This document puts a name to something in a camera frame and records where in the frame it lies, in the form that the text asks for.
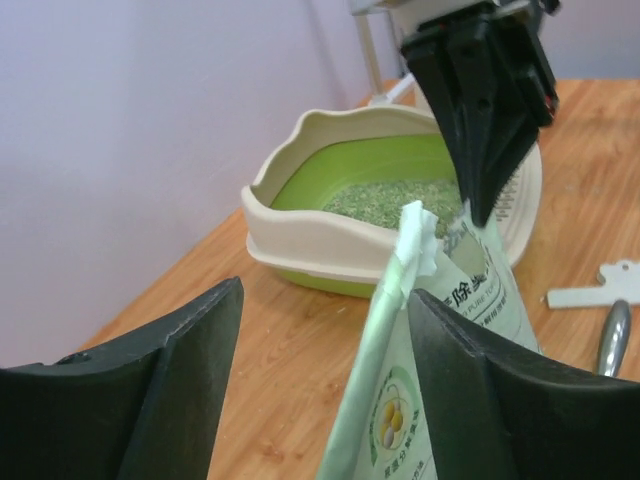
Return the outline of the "white plastic bag clip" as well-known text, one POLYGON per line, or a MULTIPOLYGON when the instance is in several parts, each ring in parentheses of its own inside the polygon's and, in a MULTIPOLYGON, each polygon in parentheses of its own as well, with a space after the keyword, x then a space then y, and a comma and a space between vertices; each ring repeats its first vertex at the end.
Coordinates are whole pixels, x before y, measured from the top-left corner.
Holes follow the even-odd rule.
POLYGON ((601 264, 598 284, 586 287, 551 289, 547 292, 547 305, 551 309, 580 309, 608 307, 618 300, 631 306, 639 305, 639 263, 620 260, 601 264))

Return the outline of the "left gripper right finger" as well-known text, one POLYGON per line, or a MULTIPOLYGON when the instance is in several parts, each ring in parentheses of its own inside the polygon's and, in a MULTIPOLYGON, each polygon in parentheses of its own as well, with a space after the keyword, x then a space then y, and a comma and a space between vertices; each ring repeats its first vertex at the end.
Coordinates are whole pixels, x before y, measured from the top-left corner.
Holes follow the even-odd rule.
POLYGON ((423 289, 408 319, 438 478, 638 478, 638 383, 536 353, 423 289))

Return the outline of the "metal litter scoop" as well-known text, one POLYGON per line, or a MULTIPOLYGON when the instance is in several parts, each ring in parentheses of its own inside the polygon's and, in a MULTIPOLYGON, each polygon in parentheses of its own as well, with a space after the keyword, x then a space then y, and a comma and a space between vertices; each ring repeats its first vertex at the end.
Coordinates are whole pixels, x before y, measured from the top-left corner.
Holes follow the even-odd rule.
POLYGON ((632 325, 631 306, 617 300, 611 307, 602 329, 595 372, 616 377, 623 363, 632 325))

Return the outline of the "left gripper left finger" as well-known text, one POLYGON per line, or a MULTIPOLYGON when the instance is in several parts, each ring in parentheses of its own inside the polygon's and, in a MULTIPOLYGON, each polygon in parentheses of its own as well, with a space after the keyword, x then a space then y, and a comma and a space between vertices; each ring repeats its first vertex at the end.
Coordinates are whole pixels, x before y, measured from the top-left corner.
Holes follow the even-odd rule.
POLYGON ((243 301, 229 278, 54 364, 3 369, 2 477, 206 478, 243 301))

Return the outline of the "green cat litter bag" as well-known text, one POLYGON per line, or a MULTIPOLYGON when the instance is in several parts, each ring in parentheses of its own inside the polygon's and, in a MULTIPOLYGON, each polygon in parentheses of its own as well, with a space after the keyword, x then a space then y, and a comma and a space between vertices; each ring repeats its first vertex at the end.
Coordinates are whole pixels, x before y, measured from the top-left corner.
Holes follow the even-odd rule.
POLYGON ((320 479, 443 479, 440 446, 448 424, 465 446, 453 458, 456 465, 485 456, 462 423, 467 412, 479 410, 485 385, 446 358, 451 321, 539 350, 497 220, 480 228, 463 210, 443 239, 435 226, 421 202, 403 207, 320 479))

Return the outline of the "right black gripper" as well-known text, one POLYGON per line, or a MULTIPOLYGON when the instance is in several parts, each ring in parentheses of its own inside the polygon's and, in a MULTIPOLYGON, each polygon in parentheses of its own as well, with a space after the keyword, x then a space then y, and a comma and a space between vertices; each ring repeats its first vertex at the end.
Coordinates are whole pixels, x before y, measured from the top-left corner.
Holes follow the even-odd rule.
POLYGON ((435 115, 473 224, 487 224, 496 198, 558 107, 539 40, 558 1, 477 1, 470 23, 434 27, 402 43, 409 70, 435 115))

